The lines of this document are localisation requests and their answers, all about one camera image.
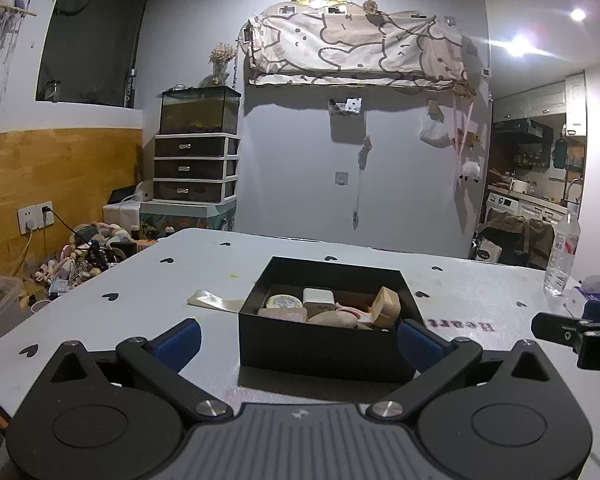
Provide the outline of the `tan wooden block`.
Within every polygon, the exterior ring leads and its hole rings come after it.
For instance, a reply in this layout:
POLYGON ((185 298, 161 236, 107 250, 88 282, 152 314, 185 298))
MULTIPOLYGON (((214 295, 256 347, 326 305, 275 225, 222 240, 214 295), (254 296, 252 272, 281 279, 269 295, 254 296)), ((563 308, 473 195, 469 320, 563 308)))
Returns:
POLYGON ((382 286, 370 310, 370 322, 373 326, 388 330, 401 313, 400 298, 396 292, 382 286))

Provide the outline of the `shiny cream ribbon strip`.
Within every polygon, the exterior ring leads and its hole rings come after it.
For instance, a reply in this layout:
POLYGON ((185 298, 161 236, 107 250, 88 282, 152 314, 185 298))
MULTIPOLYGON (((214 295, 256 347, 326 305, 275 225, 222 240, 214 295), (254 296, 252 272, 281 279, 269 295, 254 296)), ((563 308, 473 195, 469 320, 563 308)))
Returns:
POLYGON ((225 299, 208 292, 208 290, 198 289, 187 299, 187 304, 192 307, 238 313, 244 304, 244 300, 225 299))

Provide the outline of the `black cardboard box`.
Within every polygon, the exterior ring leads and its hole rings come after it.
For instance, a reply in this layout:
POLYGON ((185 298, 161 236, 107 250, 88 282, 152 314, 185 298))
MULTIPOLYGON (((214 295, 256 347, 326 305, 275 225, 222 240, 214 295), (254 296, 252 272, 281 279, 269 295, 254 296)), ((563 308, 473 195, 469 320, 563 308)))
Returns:
POLYGON ((272 257, 238 314, 240 364, 286 374, 405 384, 415 371, 400 356, 396 330, 409 318, 422 320, 398 270, 272 257), (330 290, 347 306, 369 307, 383 287, 400 300, 398 320, 385 330, 316 326, 259 314, 268 298, 300 298, 307 288, 330 290))

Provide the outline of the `clear plastic water bottle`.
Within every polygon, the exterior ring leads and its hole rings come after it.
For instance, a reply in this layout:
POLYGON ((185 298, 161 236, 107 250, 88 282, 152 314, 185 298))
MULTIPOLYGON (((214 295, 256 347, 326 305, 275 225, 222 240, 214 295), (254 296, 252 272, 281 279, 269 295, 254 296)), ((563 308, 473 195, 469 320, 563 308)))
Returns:
POLYGON ((554 226, 554 242, 544 276, 544 289, 550 296, 560 296, 569 280, 581 235, 579 211, 578 204, 569 203, 567 212, 554 226))

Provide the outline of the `orange white scissors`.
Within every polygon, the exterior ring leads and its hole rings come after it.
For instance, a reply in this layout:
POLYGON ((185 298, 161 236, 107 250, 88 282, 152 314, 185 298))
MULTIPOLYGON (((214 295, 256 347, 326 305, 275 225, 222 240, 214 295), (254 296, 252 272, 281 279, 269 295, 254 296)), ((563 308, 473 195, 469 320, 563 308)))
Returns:
POLYGON ((356 307, 346 306, 345 304, 336 303, 336 310, 339 312, 347 312, 350 315, 353 315, 359 323, 370 324, 372 322, 372 318, 370 317, 370 312, 366 310, 361 310, 356 307))

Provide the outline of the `white wall power socket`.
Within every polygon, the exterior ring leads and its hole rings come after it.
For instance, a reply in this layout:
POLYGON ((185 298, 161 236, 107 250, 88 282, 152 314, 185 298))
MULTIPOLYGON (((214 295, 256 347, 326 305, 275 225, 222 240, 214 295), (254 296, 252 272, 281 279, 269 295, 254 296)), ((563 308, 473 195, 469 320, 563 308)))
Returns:
POLYGON ((55 222, 52 213, 53 203, 48 202, 20 208, 17 211, 18 229, 21 235, 39 229, 46 229, 55 222))

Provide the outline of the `white power adapter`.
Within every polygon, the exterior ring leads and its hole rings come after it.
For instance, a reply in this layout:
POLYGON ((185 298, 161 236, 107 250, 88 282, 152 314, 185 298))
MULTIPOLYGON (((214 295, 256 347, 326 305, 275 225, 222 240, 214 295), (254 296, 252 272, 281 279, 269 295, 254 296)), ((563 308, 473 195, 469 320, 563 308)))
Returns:
POLYGON ((306 306, 333 307, 336 304, 334 293, 329 289, 305 288, 302 301, 306 306))

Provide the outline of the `white three-drawer cabinet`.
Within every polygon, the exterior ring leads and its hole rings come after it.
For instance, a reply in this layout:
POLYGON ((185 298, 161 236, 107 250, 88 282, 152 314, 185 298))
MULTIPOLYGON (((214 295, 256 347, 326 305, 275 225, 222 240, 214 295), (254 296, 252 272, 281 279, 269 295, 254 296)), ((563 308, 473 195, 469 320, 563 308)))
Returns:
POLYGON ((207 205, 236 200, 236 134, 159 133, 154 141, 155 200, 207 205))

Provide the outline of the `teal patterned side table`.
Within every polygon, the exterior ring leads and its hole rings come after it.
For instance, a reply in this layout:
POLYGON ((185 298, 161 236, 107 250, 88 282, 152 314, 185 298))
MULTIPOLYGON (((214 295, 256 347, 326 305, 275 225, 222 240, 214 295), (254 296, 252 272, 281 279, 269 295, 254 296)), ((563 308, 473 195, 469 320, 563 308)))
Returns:
POLYGON ((224 204, 151 200, 140 205, 140 235, 156 240, 184 229, 233 231, 237 200, 224 204))

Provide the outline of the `dried flower bouquet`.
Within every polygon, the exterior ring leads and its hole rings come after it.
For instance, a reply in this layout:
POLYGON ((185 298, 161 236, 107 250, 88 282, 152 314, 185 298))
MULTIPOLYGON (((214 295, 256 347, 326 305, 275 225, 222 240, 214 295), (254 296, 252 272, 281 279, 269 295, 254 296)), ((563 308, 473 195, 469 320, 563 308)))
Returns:
POLYGON ((237 47, 234 44, 217 44, 209 54, 209 63, 212 65, 212 86, 224 86, 228 78, 228 64, 237 56, 237 47))

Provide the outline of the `brown cloth covered chair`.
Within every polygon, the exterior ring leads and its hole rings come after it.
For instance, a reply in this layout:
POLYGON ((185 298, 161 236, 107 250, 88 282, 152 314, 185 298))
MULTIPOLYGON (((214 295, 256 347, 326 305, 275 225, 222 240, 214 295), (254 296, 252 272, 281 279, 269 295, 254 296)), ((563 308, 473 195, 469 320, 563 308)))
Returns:
POLYGON ((554 242, 554 228, 538 219, 491 210, 478 227, 476 258, 484 262, 545 270, 554 242))

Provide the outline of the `round yellow tape measure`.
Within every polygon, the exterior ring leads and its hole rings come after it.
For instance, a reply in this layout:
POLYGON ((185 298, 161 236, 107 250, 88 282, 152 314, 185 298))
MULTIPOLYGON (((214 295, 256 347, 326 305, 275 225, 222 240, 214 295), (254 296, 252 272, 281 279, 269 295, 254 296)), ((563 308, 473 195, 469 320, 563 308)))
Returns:
POLYGON ((276 294, 268 297, 265 307, 267 309, 300 309, 303 307, 303 304, 302 301, 295 296, 276 294))

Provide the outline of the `blue tissue box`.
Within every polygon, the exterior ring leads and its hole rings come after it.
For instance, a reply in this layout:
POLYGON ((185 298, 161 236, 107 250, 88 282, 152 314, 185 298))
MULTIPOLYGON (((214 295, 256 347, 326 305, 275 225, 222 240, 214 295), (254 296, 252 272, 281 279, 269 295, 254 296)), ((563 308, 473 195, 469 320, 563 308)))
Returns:
POLYGON ((567 290, 565 307, 580 318, 588 300, 600 300, 600 275, 592 275, 567 290))

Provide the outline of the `glass fish tank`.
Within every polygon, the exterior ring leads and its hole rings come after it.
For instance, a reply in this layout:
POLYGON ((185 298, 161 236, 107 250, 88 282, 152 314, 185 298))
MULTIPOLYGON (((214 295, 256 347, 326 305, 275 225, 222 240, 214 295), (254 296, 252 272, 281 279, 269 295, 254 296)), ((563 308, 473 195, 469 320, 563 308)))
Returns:
POLYGON ((236 134, 241 96, 227 86, 166 90, 161 95, 159 133, 236 134))

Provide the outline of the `pile of plush toys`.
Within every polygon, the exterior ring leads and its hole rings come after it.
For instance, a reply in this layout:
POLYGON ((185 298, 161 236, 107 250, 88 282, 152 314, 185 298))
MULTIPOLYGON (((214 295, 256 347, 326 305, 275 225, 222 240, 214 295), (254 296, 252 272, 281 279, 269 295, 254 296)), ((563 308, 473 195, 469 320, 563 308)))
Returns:
POLYGON ((32 280, 53 300, 153 244, 155 240, 140 238, 115 223, 79 224, 61 251, 38 266, 32 280))

